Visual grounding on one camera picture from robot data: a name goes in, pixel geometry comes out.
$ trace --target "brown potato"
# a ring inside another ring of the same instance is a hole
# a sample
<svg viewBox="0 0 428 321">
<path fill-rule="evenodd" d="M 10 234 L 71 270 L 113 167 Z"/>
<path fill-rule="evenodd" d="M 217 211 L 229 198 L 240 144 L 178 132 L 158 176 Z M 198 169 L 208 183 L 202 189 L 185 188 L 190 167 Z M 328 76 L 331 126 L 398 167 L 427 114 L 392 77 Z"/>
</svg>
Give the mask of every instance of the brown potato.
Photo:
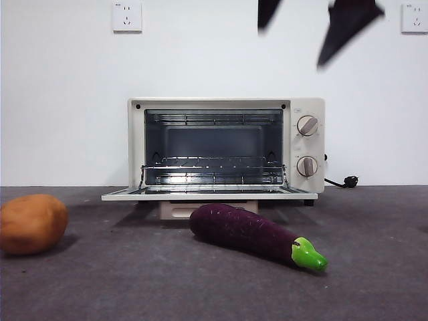
<svg viewBox="0 0 428 321">
<path fill-rule="evenodd" d="M 0 248 L 24 255 L 46 251 L 64 235 L 66 206 L 51 195 L 18 197 L 1 207 Z"/>
</svg>

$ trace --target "electrical socket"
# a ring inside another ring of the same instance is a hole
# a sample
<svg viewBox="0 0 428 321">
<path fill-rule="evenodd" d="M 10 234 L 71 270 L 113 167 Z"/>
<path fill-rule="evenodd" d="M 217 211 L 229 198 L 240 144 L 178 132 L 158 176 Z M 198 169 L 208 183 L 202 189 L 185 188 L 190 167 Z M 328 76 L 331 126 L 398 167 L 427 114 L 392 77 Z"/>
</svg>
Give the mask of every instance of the electrical socket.
<svg viewBox="0 0 428 321">
<path fill-rule="evenodd" d="M 401 32 L 428 33 L 428 3 L 404 3 L 401 7 Z"/>
<path fill-rule="evenodd" d="M 142 31 L 141 2 L 114 2 L 112 7 L 113 31 Z"/>
</svg>

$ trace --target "control knob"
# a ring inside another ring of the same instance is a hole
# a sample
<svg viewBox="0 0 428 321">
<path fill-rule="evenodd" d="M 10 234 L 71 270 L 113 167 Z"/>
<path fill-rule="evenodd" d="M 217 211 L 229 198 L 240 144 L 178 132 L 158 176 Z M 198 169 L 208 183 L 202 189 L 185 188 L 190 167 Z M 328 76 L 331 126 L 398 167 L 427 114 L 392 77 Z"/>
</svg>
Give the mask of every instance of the control knob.
<svg viewBox="0 0 428 321">
<path fill-rule="evenodd" d="M 297 170 L 302 176 L 311 177 L 318 170 L 318 163 L 313 157 L 305 156 L 297 162 Z"/>
<path fill-rule="evenodd" d="M 313 116 L 303 116 L 297 123 L 297 129 L 303 136 L 312 136 L 318 130 L 318 119 Z"/>
</svg>

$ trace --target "power cord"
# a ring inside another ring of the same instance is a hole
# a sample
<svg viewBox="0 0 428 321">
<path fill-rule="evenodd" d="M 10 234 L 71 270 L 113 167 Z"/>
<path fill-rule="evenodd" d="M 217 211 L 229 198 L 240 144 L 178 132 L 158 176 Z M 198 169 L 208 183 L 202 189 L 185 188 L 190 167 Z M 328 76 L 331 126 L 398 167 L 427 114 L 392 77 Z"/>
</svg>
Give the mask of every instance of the power cord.
<svg viewBox="0 0 428 321">
<path fill-rule="evenodd" d="M 327 161 L 327 155 L 324 155 L 324 160 Z M 324 179 L 327 183 L 333 184 L 337 187 L 342 187 L 344 189 L 353 189 L 358 184 L 358 177 L 357 176 L 348 176 L 344 179 L 344 184 L 339 184 L 334 181 L 331 181 L 330 179 Z"/>
</svg>

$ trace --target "plug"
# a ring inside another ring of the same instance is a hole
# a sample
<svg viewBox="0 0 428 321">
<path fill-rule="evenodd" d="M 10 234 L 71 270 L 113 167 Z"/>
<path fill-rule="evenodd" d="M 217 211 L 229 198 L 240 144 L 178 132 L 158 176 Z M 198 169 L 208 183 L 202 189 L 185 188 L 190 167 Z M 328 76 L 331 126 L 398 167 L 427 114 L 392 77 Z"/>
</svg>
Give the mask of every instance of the plug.
<svg viewBox="0 0 428 321">
<path fill-rule="evenodd" d="M 357 176 L 348 176 L 344 180 L 344 187 L 348 187 L 349 189 L 353 189 L 358 184 Z"/>
</svg>

